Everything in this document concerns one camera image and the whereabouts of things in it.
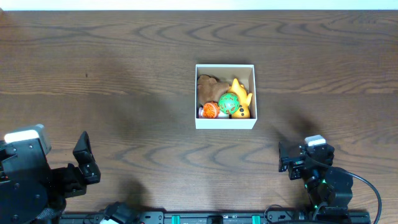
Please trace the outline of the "green number ball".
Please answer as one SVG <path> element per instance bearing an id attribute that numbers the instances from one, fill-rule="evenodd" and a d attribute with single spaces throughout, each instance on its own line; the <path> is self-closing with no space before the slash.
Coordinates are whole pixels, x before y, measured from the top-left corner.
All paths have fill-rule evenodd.
<path id="1" fill-rule="evenodd" d="M 234 93 L 225 93 L 221 95 L 218 101 L 218 107 L 224 114 L 232 115 L 240 107 L 239 98 Z"/>

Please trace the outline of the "orange lattice ball toy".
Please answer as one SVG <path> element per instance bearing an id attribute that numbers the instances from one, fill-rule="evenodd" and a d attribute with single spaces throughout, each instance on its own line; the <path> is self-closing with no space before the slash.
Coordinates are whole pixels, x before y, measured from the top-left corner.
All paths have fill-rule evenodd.
<path id="1" fill-rule="evenodd" d="M 220 108 L 218 104 L 214 101 L 207 102 L 203 106 L 202 116 L 204 118 L 215 119 L 220 113 Z"/>

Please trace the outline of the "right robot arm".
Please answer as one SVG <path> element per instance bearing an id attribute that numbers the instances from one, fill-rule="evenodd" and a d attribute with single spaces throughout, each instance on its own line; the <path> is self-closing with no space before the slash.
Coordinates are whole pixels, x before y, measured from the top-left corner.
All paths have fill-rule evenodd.
<path id="1" fill-rule="evenodd" d="M 333 167 L 335 148 L 316 145 L 279 143 L 279 172 L 287 171 L 290 180 L 302 179 L 311 204 L 323 213 L 345 213 L 353 197 L 353 178 Z"/>

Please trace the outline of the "brown plush bear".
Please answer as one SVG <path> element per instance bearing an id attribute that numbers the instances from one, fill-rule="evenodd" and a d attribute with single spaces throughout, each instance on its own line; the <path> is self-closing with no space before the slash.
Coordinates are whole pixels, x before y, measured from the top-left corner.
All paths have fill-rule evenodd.
<path id="1" fill-rule="evenodd" d="M 229 84 L 218 82 L 208 75 L 200 75 L 197 80 L 197 98 L 201 105 L 214 101 L 218 102 L 221 95 L 229 90 Z"/>

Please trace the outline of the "yellow plastic toy figure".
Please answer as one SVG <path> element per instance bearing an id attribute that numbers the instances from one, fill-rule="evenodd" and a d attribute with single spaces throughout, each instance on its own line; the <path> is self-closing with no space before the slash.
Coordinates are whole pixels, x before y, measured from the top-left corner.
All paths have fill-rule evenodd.
<path id="1" fill-rule="evenodd" d="M 231 115 L 233 119 L 246 119 L 251 117 L 249 106 L 252 100 L 252 93 L 248 93 L 243 84 L 235 78 L 230 86 L 228 93 L 233 93 L 238 97 L 239 108 Z"/>

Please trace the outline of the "pink white duck toy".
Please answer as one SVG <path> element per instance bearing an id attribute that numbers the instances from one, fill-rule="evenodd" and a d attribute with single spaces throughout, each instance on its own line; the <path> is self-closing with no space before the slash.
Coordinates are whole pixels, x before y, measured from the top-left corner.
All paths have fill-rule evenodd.
<path id="1" fill-rule="evenodd" d="M 204 118 L 202 116 L 202 110 L 203 110 L 203 107 L 200 107 L 199 110 L 198 110 L 199 118 Z M 215 118 L 215 119 L 229 119 L 229 115 L 228 114 L 224 114 L 222 111 L 220 111 L 218 117 Z"/>

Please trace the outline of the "white cardboard box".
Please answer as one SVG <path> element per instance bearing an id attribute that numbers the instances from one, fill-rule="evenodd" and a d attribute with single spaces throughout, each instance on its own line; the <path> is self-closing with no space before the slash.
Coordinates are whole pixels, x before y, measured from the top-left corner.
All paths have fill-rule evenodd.
<path id="1" fill-rule="evenodd" d="M 239 64 L 196 64 L 195 76 L 199 79 L 200 75 L 209 75 L 219 81 L 233 83 L 237 78 L 243 84 L 248 93 L 252 93 L 252 100 L 248 105 L 250 118 L 199 118 L 198 93 L 195 90 L 195 126 L 196 129 L 252 129 L 257 122 L 257 96 L 256 96 L 256 76 L 254 65 Z"/>

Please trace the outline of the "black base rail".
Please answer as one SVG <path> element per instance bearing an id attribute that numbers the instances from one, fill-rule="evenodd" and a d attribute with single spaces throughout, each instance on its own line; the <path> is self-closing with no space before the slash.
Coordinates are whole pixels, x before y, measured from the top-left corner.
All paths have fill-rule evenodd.
<path id="1" fill-rule="evenodd" d="M 316 215 L 271 205 L 263 212 L 166 212 L 138 211 L 125 203 L 108 205 L 101 212 L 64 213 L 60 224 L 274 224 L 274 223 L 370 223 L 368 212 L 332 216 L 319 210 Z"/>

